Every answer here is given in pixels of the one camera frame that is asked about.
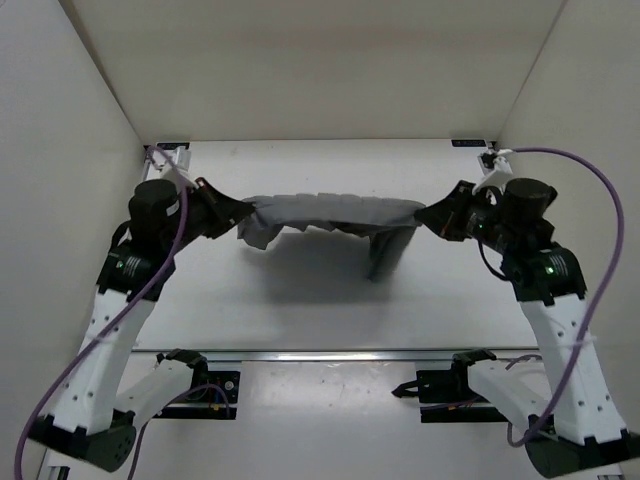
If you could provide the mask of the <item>grey skirt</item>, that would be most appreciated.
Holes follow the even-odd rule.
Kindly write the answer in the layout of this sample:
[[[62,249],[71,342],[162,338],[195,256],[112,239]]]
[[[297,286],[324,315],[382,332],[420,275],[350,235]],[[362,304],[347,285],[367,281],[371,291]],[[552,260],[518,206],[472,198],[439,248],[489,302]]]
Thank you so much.
[[[421,202],[353,194],[255,196],[245,200],[254,213],[238,224],[237,238],[265,250],[285,228],[340,231],[369,240],[366,277],[382,282],[397,269],[420,222]]]

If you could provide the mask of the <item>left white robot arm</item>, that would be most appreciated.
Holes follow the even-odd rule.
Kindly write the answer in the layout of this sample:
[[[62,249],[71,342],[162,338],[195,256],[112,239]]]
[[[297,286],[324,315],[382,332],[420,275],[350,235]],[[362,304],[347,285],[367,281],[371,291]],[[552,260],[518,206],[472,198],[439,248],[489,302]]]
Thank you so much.
[[[112,237],[96,282],[93,311],[81,349],[37,403],[19,437],[14,476],[22,478],[27,441],[117,471],[139,455],[148,422],[167,406],[222,387],[210,381],[207,359],[174,349],[124,393],[118,391],[130,353],[176,270],[175,257],[199,237],[217,239],[249,217],[254,207],[190,177],[191,153],[183,145],[161,155],[160,176],[134,189],[129,218]]]

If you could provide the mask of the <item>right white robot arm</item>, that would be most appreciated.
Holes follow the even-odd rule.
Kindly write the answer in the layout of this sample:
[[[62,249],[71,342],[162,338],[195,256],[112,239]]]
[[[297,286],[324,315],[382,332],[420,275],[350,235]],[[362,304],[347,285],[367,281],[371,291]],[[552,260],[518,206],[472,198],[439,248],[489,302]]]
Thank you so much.
[[[485,349],[456,354],[449,391],[460,400],[488,402],[507,421],[507,441],[524,448],[538,473],[553,479],[634,460],[639,436],[618,412],[606,384],[590,324],[620,261],[625,216],[610,191],[616,213],[615,246],[605,274],[589,293],[576,255],[554,238],[545,212],[554,187],[515,177],[508,151],[483,152],[483,178],[462,181],[441,201],[418,210],[416,220],[449,242],[475,241],[501,257],[496,278],[509,283],[537,342],[551,390],[543,398]]]

